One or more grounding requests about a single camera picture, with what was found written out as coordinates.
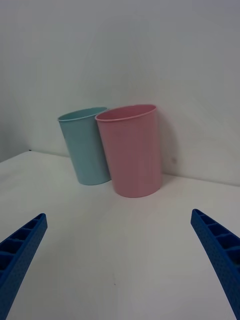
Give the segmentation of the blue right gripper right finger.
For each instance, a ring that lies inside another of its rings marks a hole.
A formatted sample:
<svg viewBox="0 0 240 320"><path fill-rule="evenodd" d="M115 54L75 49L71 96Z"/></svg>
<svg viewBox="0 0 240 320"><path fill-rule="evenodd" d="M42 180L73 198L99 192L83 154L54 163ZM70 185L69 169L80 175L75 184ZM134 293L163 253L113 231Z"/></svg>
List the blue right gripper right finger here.
<svg viewBox="0 0 240 320"><path fill-rule="evenodd" d="M236 319L240 319L240 238L198 209L190 224L220 281Z"/></svg>

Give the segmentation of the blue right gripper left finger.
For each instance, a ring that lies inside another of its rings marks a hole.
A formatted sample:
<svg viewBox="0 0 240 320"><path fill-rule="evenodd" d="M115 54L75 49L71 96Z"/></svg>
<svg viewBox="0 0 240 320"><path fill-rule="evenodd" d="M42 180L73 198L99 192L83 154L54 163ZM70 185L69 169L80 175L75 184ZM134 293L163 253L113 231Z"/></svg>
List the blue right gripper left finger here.
<svg viewBox="0 0 240 320"><path fill-rule="evenodd" d="M0 319L7 318L47 228L40 213L0 243Z"/></svg>

